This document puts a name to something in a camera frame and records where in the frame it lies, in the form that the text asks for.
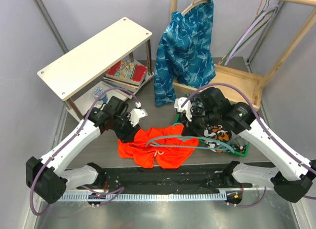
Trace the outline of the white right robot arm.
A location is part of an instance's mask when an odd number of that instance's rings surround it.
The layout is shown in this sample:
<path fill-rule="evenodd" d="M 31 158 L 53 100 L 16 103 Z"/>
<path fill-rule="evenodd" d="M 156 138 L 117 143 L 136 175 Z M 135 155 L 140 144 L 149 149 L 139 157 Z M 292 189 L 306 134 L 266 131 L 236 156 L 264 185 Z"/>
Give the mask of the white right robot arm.
<path fill-rule="evenodd" d="M 300 155 L 278 137 L 249 100 L 232 104 L 219 88 L 206 85 L 187 98 L 177 98 L 174 108 L 183 120 L 183 136 L 201 137 L 207 128 L 220 125 L 251 143 L 274 165 L 267 168 L 232 161 L 223 170 L 225 185 L 267 187 L 292 203 L 306 197 L 316 177 L 315 160 Z"/>

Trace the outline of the teal hanger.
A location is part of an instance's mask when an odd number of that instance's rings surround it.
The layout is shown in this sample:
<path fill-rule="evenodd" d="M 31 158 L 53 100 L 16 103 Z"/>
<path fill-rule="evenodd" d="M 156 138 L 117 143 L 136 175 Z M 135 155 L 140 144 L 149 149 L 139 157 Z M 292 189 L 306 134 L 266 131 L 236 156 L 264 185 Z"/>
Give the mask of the teal hanger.
<path fill-rule="evenodd" d="M 208 149 L 203 140 L 207 138 L 204 135 L 199 137 L 194 136 L 182 136 L 182 131 L 184 129 L 183 124 L 176 123 L 168 128 L 158 128 L 154 130 L 153 128 L 149 129 L 149 139 L 146 143 L 146 147 L 158 147 L 158 148 L 166 148 L 169 150 L 172 149 Z M 227 144 L 220 142 L 218 140 L 211 140 L 212 142 L 218 142 L 226 146 L 230 151 L 234 152 L 234 150 Z"/>

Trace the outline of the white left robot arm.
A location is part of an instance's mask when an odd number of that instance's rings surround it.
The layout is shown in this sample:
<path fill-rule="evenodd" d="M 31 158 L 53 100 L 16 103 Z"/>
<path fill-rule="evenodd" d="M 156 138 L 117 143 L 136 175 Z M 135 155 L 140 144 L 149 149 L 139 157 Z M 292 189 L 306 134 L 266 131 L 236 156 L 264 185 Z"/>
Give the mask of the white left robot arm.
<path fill-rule="evenodd" d="M 26 185 L 31 192 L 53 204 L 67 190 L 81 186 L 102 188 L 106 174 L 97 164 L 67 168 L 89 143 L 107 130 L 114 131 L 122 143 L 132 143 L 140 130 L 140 119 L 148 115 L 139 102 L 135 105 L 128 112 L 128 103 L 113 96 L 105 107 L 90 109 L 78 126 L 50 152 L 39 159 L 32 156 L 26 162 Z"/>

